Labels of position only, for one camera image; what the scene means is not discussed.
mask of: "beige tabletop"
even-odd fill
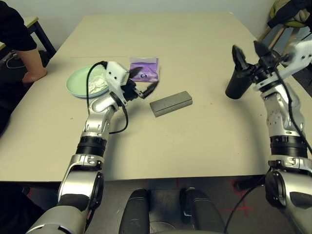
[[[110,136],[106,180],[263,174],[270,156],[266,110],[250,88],[240,100],[224,94],[236,44],[256,62],[253,37],[230,13],[85,17],[12,114],[0,138],[0,180],[61,181],[87,118],[86,102],[66,90],[77,69],[100,60],[129,67],[129,57],[157,56],[160,84],[129,102],[129,127]],[[312,99],[293,79],[312,138]],[[193,104],[158,118],[149,103],[188,91]],[[119,111],[112,120],[121,129]]]
[[[23,17],[24,24],[27,28],[29,28],[31,25],[36,23],[38,21],[38,17]],[[5,47],[5,44],[0,42],[0,50],[2,50]]]

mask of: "black sleeve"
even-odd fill
[[[274,28],[280,23],[286,22],[294,17],[300,10],[309,8],[311,0],[290,0],[276,13],[273,19],[268,22],[270,28]]]
[[[20,14],[0,1],[0,41],[13,50],[28,51],[37,45]]]

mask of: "light green plate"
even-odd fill
[[[81,68],[74,72],[66,82],[67,90],[74,96],[86,98],[86,81],[87,75],[92,66]],[[97,66],[93,69],[89,77],[89,97],[95,98],[108,91],[108,85],[105,81],[105,69]]]

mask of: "chair leg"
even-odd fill
[[[183,223],[193,221],[195,230],[223,234],[224,222],[209,198],[195,188],[180,190],[181,218]]]
[[[285,47],[282,55],[285,55],[288,53],[289,45],[296,40],[299,30],[300,30],[300,28],[294,28],[293,29],[292,34],[288,39],[288,42],[286,44],[286,47]]]
[[[123,212],[119,234],[149,234],[149,201],[144,189],[135,190]]]
[[[258,41],[263,41],[263,39],[269,34],[271,30],[272,28],[267,27],[266,30],[263,32],[263,34],[259,37]]]
[[[282,36],[282,34],[285,31],[285,29],[286,29],[286,26],[284,26],[284,25],[280,28],[280,30],[277,32],[277,34],[273,38],[272,42],[270,43],[269,49],[273,49],[274,48],[274,46],[276,45],[276,43],[278,42],[278,40]]]

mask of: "purple bag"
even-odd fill
[[[158,58],[130,58],[130,70],[142,67],[142,70],[132,78],[139,82],[157,82],[158,81]]]

